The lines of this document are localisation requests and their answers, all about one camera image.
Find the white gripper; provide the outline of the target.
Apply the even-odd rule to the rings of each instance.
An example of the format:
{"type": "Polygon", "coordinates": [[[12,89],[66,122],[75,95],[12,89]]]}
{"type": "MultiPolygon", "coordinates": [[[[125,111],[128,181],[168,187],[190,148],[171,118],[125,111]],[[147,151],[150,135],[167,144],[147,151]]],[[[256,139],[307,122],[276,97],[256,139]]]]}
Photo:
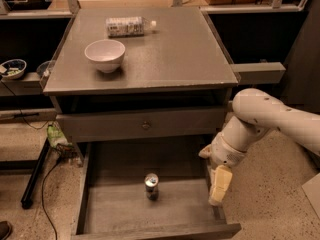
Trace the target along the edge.
{"type": "Polygon", "coordinates": [[[199,156],[211,160],[217,165],[210,170],[211,187],[209,191],[209,203],[220,206],[230,186],[233,174],[229,167],[237,166],[246,156],[247,147],[240,143],[229,144],[222,133],[218,133],[207,145],[199,151],[199,156]]]}

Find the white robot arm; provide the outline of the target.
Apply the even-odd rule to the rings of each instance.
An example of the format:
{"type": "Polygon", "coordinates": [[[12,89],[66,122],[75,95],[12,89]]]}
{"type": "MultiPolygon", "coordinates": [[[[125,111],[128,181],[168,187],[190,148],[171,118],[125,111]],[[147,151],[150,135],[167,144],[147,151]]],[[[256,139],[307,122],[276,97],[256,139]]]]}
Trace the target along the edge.
{"type": "Polygon", "coordinates": [[[231,168],[246,156],[251,144],[276,129],[318,155],[320,116],[286,106],[266,92],[248,88],[232,101],[233,116],[199,156],[209,159],[211,186],[208,202],[220,206],[232,180],[231,168]]]}

